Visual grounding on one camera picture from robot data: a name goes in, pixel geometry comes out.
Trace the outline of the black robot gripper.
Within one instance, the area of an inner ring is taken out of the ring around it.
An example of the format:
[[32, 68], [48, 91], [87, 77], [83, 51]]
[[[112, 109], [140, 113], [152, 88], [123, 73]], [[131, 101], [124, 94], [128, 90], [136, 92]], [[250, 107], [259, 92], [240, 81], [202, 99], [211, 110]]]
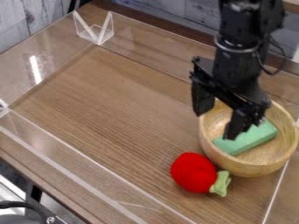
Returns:
[[259, 86], [259, 75], [267, 56], [268, 44], [252, 48], [216, 47], [215, 60], [200, 56], [191, 59], [191, 102], [196, 116], [206, 114], [216, 100], [234, 110], [223, 138], [235, 140], [251, 125], [258, 125], [271, 106]]

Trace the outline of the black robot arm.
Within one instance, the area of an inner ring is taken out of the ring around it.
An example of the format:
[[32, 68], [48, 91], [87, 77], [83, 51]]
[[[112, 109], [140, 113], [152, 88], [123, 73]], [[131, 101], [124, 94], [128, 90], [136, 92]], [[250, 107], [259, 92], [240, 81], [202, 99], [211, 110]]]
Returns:
[[200, 57], [191, 60], [191, 100], [196, 116], [211, 111], [215, 101], [230, 106], [223, 137], [232, 140], [263, 122], [271, 107], [259, 77], [279, 73], [266, 68], [266, 60], [268, 47], [279, 46], [272, 33], [283, 28], [286, 7], [282, 0], [219, 0], [219, 14], [211, 69], [202, 66]]

